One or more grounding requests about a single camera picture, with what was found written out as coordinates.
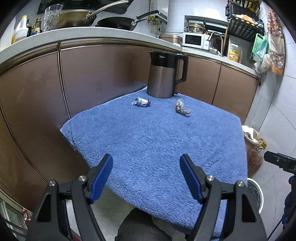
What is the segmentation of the black dish rack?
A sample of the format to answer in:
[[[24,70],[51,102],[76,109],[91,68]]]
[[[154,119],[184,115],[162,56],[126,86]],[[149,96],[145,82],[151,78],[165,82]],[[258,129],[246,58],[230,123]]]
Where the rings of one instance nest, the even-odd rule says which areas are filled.
[[[264,23],[258,16],[259,12],[259,1],[227,1],[228,33],[249,42],[256,34],[264,36]]]

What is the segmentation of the white microwave oven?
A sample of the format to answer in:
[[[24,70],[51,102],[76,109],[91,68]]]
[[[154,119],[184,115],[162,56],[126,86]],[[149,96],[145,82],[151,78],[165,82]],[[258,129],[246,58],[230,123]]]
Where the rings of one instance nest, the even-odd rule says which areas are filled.
[[[209,35],[199,33],[183,33],[183,47],[209,50]]]

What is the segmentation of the white round trash bin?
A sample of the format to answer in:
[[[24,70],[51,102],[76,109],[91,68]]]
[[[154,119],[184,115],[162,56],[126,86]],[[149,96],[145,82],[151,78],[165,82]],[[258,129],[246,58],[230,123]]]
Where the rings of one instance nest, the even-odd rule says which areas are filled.
[[[249,177],[247,178],[247,188],[250,191],[252,197],[254,198],[256,202],[256,208],[260,214],[264,206],[264,195],[262,192],[262,188],[255,180]]]

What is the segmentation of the silver red candy wrapper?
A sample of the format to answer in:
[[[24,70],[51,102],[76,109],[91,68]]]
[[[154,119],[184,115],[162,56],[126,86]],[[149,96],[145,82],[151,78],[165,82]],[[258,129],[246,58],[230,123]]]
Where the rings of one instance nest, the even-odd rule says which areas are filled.
[[[175,111],[184,116],[187,116],[191,113],[190,110],[184,108],[184,101],[181,98],[179,98],[175,103]]]

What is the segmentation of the green hanging basket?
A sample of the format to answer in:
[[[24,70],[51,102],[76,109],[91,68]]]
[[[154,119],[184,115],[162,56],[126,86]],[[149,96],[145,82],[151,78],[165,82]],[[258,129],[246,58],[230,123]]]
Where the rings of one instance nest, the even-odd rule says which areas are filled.
[[[261,62],[266,54],[266,49],[268,46],[268,39],[266,36],[262,36],[259,33],[255,36],[254,45],[252,48],[252,59],[255,62]]]

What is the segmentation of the white plastic jug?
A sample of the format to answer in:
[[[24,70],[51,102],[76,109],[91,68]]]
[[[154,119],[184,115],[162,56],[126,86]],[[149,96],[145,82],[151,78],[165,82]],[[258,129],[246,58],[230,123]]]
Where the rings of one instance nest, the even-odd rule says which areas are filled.
[[[27,15],[23,15],[20,22],[16,26],[13,36],[11,38],[11,43],[14,44],[19,40],[25,39],[28,34],[28,27],[27,27]]]

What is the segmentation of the beige full waste bin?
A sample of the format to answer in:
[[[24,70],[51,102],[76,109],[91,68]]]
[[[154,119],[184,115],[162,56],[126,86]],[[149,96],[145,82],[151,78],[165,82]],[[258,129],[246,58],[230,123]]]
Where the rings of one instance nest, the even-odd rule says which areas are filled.
[[[249,150],[256,149],[262,145],[263,138],[258,135],[258,131],[256,131],[254,128],[247,125],[242,125],[242,132],[244,135],[247,153]]]

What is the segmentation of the amber oil bottle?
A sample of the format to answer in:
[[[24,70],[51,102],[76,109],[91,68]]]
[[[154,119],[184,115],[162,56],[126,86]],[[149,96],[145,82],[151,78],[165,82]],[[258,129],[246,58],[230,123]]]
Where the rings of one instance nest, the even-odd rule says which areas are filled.
[[[264,161],[263,156],[267,148],[267,143],[263,138],[259,138],[258,142],[258,146],[248,151],[248,177],[252,177]]]

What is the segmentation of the black frying pan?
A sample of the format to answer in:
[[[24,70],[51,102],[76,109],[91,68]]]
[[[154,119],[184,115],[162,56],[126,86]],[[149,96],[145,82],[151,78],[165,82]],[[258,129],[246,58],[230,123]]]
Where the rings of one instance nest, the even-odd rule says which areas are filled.
[[[112,16],[99,20],[96,23],[96,27],[102,28],[113,28],[127,31],[133,31],[138,23],[147,20],[147,17],[153,14],[160,14],[160,11],[154,10],[149,11],[145,14],[137,16],[135,19],[123,17],[123,16]]]

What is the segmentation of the blue towel table cover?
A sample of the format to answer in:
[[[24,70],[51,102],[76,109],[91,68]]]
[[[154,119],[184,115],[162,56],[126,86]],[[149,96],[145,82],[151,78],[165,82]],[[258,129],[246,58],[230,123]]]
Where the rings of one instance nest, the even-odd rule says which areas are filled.
[[[240,118],[179,94],[151,98],[151,106],[132,105],[148,99],[146,89],[85,110],[61,133],[94,167],[105,154],[113,157],[107,186],[134,207],[190,233],[201,205],[192,198],[180,170],[180,157],[221,182],[247,180],[247,157]],[[187,116],[175,111],[181,98]]]

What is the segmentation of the purple white wrapper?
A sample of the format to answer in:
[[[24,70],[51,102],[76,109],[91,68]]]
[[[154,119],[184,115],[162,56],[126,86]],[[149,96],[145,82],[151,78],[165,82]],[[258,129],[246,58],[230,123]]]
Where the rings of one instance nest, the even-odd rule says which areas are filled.
[[[140,107],[149,107],[151,106],[151,101],[149,99],[144,99],[141,97],[136,97],[135,100],[132,102],[132,105],[140,106]]]

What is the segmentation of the brass wok pan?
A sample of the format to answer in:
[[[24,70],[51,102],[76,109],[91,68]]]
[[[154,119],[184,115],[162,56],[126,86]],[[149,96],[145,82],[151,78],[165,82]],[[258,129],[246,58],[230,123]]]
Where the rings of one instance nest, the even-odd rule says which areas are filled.
[[[102,8],[97,9],[94,12],[90,12],[87,10],[72,10],[67,13],[62,13],[59,16],[59,22],[57,25],[57,29],[62,28],[72,28],[72,27],[90,27],[96,19],[97,14],[102,11],[117,6],[120,4],[128,4],[128,0],[116,1],[114,3],[107,4]]]

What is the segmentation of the hanging patterned cloth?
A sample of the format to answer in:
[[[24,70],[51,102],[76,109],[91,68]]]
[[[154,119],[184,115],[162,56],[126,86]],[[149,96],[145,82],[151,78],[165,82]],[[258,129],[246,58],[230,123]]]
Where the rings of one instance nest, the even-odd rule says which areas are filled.
[[[267,16],[267,30],[271,71],[282,76],[285,68],[285,40],[277,14],[272,9],[269,9]]]

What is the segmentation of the grey countertop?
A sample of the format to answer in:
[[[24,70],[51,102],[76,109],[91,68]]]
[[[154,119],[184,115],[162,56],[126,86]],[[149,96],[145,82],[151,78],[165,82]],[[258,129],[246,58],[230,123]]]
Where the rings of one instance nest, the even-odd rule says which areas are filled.
[[[130,45],[147,47],[201,58],[214,63],[221,63],[227,67],[254,76],[255,78],[261,76],[257,71],[231,61],[226,57],[201,50],[179,47],[170,42],[142,33],[100,27],[64,28],[44,32],[20,40],[1,51],[1,74],[27,60],[56,51],[58,44],[61,45],[62,49],[86,45]]]

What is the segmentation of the clear drinking glass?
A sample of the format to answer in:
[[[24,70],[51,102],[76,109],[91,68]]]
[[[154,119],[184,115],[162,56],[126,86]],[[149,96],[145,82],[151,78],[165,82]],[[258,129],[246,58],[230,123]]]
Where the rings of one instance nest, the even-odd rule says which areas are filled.
[[[48,32],[58,27],[62,4],[54,4],[45,9],[43,31]]]

